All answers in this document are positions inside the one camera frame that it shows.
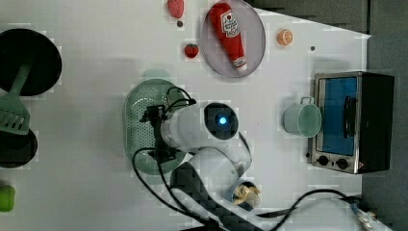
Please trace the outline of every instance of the red toy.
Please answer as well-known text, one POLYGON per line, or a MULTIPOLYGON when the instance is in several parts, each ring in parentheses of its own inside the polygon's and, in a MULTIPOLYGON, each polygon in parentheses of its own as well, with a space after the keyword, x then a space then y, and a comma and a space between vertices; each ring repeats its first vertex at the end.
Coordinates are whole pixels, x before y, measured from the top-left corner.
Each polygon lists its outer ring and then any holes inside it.
POLYGON ((184 48, 184 53, 186 54, 187 57, 190 59, 194 58, 198 54, 198 46, 195 44, 188 44, 184 48))
POLYGON ((184 13, 184 0, 167 0, 168 10, 171 16, 180 18, 184 13))
POLYGON ((217 3, 210 9, 209 16, 219 41, 234 67, 239 71, 246 70, 240 26, 231 7, 226 3, 217 3))

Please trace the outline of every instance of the toaster oven knob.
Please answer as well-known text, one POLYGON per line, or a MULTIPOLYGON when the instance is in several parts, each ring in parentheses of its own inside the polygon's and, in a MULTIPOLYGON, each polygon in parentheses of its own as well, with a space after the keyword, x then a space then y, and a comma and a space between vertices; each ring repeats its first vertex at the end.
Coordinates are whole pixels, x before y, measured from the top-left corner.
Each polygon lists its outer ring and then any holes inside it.
POLYGON ((336 162, 336 165, 339 167, 339 169, 346 169, 348 167, 348 162, 345 159, 340 159, 336 162))
POLYGON ((322 166, 326 166, 329 163, 329 159, 327 159, 327 157, 325 156, 320 156, 318 158, 318 162, 319 164, 321 164, 322 166))

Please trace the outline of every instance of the toy fruit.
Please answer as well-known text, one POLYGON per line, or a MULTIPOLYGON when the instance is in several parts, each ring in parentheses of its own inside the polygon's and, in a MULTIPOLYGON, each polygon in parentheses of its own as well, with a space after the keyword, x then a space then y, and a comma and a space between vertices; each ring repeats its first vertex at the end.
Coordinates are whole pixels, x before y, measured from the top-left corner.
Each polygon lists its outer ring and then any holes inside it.
POLYGON ((180 18, 184 13, 184 0, 167 0, 168 10, 171 16, 180 18))
POLYGON ((188 44, 184 48, 184 53, 186 54, 187 57, 190 59, 194 58, 198 54, 198 46, 195 44, 188 44))
POLYGON ((281 45, 290 45, 293 41, 293 34, 290 30, 282 30, 278 34, 278 42, 281 45))
POLYGON ((14 208, 14 196, 13 186, 0 186, 0 212, 7 213, 14 208))

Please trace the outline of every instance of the spatula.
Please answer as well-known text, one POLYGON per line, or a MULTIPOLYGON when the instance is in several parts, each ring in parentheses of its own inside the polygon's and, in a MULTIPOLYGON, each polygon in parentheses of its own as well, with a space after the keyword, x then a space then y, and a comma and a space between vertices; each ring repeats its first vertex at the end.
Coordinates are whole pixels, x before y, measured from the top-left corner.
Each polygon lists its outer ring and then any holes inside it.
POLYGON ((20 100, 20 92, 33 65, 33 56, 29 55, 20 66, 10 91, 0 97, 0 131, 17 135, 27 135, 30 114, 20 100))

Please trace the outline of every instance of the mint green cup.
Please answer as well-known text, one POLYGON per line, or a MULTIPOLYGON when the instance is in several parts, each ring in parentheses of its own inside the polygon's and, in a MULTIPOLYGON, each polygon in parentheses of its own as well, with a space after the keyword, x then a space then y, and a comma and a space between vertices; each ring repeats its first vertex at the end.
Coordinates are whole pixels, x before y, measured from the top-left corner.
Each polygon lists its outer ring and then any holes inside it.
POLYGON ((284 125, 288 133, 305 138, 312 138, 318 134, 321 127, 321 112, 314 103, 313 97, 302 97, 300 104, 286 110, 284 125))

